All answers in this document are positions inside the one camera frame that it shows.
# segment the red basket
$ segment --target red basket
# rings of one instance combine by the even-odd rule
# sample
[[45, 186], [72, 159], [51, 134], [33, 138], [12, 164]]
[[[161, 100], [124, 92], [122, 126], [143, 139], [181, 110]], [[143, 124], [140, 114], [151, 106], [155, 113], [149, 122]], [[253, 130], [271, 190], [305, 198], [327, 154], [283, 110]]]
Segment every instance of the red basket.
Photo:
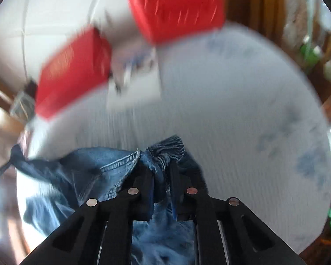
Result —
[[144, 37], [157, 44], [190, 33], [222, 27], [223, 0], [129, 0]]

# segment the round table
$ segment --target round table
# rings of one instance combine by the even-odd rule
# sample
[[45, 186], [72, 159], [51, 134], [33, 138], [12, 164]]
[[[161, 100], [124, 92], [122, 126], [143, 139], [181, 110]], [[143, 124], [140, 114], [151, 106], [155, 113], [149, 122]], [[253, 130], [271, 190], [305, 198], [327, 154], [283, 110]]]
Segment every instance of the round table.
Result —
[[[144, 149], [177, 134], [212, 197], [240, 198], [293, 250], [304, 250], [331, 202], [327, 124], [304, 74], [271, 42], [233, 24], [157, 54], [160, 101], [108, 112], [101, 86], [49, 122], [36, 119], [29, 157]], [[22, 174], [17, 182], [22, 214], [27, 196], [52, 190]]]

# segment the denim garment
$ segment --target denim garment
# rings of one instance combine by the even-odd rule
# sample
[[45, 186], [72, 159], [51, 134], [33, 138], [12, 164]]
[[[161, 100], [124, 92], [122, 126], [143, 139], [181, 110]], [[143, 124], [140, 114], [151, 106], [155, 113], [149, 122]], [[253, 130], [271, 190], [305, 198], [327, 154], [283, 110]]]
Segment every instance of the denim garment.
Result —
[[[171, 160], [177, 162], [182, 173], [201, 175], [177, 136], [148, 147], [145, 152], [82, 148], [56, 161], [26, 160], [19, 145], [15, 145], [10, 158], [17, 170], [51, 183], [57, 191], [26, 201], [24, 221], [46, 236], [88, 199], [114, 198], [136, 163], [143, 163], [155, 173], [155, 205], [149, 222], [133, 224], [131, 264], [193, 264], [193, 222], [176, 222], [171, 213], [167, 180]], [[200, 189], [206, 189], [202, 183]]]

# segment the red container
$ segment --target red container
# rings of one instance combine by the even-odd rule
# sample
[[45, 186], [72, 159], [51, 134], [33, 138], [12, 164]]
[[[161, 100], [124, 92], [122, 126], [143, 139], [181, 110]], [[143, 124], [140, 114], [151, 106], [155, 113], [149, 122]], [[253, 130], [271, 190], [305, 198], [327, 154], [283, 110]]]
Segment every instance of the red container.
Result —
[[151, 43], [222, 27], [223, 0], [129, 0], [136, 23]]
[[111, 47], [96, 28], [88, 28], [43, 67], [36, 113], [50, 118], [101, 83], [110, 73]]

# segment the metal rivet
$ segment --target metal rivet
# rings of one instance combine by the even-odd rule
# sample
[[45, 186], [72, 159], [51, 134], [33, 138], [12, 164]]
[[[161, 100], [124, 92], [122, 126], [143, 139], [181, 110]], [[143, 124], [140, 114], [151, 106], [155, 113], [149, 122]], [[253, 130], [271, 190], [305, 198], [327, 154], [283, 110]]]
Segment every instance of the metal rivet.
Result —
[[197, 189], [195, 187], [189, 187], [187, 190], [186, 190], [187, 193], [193, 195], [193, 194], [197, 194]]
[[94, 198], [88, 199], [86, 202], [87, 206], [89, 206], [89, 207], [96, 206], [97, 203], [98, 203], [98, 201]]
[[136, 187], [132, 187], [127, 191], [128, 194], [135, 195], [139, 193], [139, 190]]
[[236, 198], [231, 198], [228, 200], [228, 203], [232, 206], [238, 206], [239, 205], [239, 200]]

